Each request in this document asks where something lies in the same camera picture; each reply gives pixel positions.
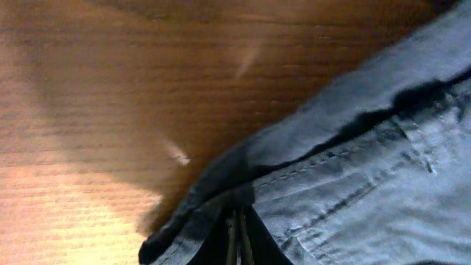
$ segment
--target wood grain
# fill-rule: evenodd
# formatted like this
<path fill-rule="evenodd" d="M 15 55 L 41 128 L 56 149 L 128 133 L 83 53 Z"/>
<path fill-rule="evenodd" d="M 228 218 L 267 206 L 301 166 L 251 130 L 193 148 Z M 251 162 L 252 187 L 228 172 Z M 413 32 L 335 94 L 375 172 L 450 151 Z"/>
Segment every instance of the wood grain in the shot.
<path fill-rule="evenodd" d="M 0 264 L 136 264 L 213 158 L 435 16 L 410 0 L 1 0 Z"/>

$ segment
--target wooden surface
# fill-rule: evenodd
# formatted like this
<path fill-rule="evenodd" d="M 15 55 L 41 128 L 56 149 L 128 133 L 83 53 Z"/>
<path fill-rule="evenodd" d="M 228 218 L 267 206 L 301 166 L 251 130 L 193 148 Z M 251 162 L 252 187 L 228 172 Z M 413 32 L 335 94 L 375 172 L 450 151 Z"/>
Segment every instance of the wooden surface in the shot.
<path fill-rule="evenodd" d="M 0 0 L 0 264 L 136 264 L 211 159 L 435 15 L 411 0 Z"/>

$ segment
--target gray fabric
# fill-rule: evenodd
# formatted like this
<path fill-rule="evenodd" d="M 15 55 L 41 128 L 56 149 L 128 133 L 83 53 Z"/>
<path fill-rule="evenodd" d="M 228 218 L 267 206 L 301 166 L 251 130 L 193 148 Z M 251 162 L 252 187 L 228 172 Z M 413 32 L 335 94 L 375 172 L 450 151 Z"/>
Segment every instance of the gray fabric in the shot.
<path fill-rule="evenodd" d="M 466 0 L 213 162 L 141 262 L 187 264 L 253 205 L 293 264 L 471 264 L 470 69 Z"/>

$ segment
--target denim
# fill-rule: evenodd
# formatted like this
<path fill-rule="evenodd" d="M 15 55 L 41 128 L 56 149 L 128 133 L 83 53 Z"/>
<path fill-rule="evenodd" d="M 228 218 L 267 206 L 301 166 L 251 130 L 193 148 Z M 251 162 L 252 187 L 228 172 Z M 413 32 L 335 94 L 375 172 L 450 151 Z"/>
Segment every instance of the denim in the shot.
<path fill-rule="evenodd" d="M 471 264 L 470 158 L 464 0 L 212 162 L 140 263 L 224 264 L 245 206 L 256 264 Z"/>

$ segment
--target blue fabric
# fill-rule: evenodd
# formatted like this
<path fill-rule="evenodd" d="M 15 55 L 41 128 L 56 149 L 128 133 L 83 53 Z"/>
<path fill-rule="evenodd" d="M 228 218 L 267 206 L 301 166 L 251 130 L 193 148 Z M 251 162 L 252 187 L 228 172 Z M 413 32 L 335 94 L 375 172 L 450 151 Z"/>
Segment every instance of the blue fabric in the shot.
<path fill-rule="evenodd" d="M 465 0 L 214 161 L 140 262 L 190 263 L 251 205 L 293 264 L 471 264 L 470 94 Z"/>

